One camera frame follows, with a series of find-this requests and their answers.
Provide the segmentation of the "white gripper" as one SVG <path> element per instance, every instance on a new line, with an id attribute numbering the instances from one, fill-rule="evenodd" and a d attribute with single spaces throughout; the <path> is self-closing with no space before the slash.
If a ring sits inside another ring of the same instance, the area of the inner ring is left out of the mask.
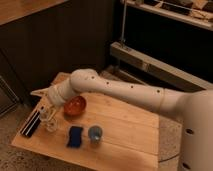
<path id="1" fill-rule="evenodd" d="M 47 95 L 47 88 L 31 91 L 30 94 L 32 96 L 40 97 L 40 101 L 38 102 L 38 110 L 36 110 L 33 113 L 31 118 L 27 121 L 25 126 L 20 131 L 20 133 L 23 136 L 26 136 L 27 138 L 30 138 L 33 135 L 33 133 L 36 131 L 37 127 L 39 126 L 41 122 L 39 119 L 39 116 L 40 116 L 40 110 L 42 108 L 53 107 L 57 111 L 57 108 L 49 100 L 49 97 Z"/>

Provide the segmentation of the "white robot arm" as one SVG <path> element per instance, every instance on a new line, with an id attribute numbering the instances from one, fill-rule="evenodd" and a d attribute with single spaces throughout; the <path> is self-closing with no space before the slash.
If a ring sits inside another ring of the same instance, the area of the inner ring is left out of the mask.
<path id="1" fill-rule="evenodd" d="M 183 131 L 178 171 L 213 171 L 213 89 L 181 92 L 109 80 L 94 69 L 77 69 L 64 81 L 30 94 L 46 95 L 54 106 L 62 106 L 83 92 L 103 93 L 166 116 L 181 115 Z"/>

